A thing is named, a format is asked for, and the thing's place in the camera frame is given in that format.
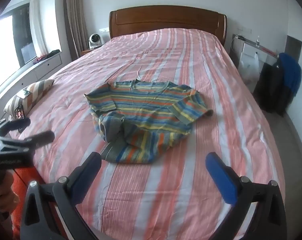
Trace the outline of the person's left hand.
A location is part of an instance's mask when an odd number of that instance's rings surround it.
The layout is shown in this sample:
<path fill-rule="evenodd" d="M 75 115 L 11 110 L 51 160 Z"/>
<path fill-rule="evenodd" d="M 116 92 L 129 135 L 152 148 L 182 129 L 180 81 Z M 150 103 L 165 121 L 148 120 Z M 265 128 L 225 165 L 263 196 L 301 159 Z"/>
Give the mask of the person's left hand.
<path fill-rule="evenodd" d="M 3 181 L 0 183 L 0 212 L 9 215 L 15 210 L 19 197 L 12 190 L 13 175 L 10 171 L 6 171 Z"/>

